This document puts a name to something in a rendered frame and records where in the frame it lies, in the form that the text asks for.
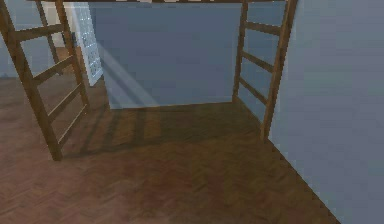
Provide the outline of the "white glass panel door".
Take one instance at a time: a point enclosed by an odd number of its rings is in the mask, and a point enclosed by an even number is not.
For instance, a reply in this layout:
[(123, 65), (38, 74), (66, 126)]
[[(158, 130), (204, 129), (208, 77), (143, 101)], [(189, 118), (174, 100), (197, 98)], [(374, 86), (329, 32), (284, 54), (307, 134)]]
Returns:
[(102, 77), (103, 69), (88, 3), (73, 3), (72, 13), (76, 25), (77, 40), (82, 50), (89, 85), (94, 86)]

